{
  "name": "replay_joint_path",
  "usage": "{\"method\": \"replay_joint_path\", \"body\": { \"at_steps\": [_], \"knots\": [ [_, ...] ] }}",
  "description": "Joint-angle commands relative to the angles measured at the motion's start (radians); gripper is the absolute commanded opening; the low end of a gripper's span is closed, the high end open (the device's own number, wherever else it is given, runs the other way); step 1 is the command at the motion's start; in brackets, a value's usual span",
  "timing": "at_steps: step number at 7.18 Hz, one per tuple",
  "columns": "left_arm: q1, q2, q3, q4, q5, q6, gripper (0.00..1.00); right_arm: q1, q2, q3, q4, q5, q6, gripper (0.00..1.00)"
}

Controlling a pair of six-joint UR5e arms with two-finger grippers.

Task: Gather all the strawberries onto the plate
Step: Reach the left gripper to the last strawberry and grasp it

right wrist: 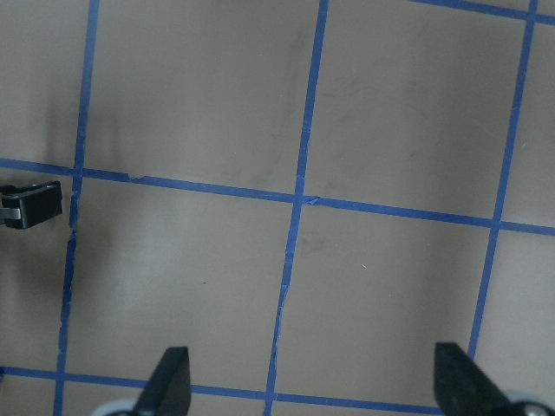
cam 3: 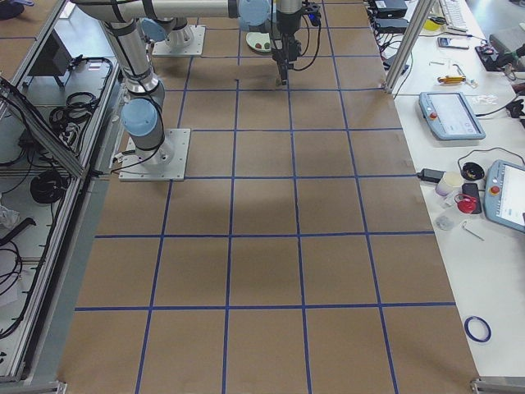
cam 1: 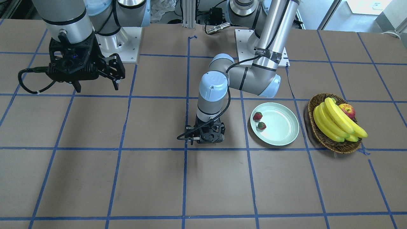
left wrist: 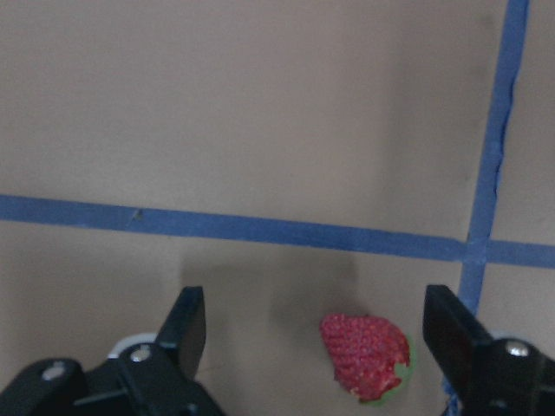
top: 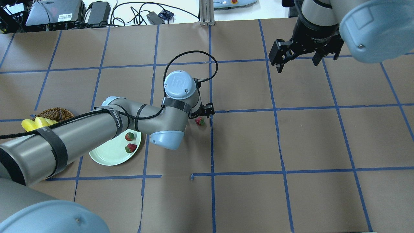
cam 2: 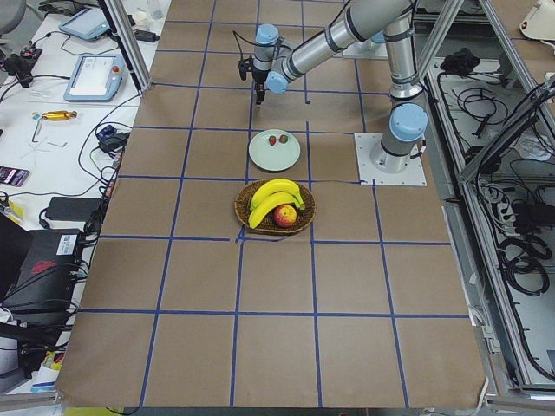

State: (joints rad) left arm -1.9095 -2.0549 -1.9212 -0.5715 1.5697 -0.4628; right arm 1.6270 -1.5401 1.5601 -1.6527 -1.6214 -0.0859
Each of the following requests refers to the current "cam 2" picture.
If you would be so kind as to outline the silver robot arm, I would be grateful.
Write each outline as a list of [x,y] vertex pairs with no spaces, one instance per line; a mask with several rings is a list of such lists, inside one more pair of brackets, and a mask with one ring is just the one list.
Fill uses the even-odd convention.
[[415,58],[415,10],[414,1],[354,1],[298,45],[281,36],[276,26],[261,24],[253,43],[254,54],[238,62],[239,75],[241,79],[253,78],[256,102],[262,103],[267,91],[284,93],[293,81],[337,54],[363,59],[386,57],[392,109],[387,130],[369,158],[382,172],[402,172],[428,126]]

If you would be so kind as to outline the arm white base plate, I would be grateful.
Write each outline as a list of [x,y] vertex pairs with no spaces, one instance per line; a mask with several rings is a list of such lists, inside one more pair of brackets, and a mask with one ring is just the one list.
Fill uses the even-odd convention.
[[386,44],[372,40],[355,42],[343,51],[343,58],[387,60]]
[[426,186],[419,148],[393,156],[382,148],[381,133],[354,133],[359,182],[362,185]]

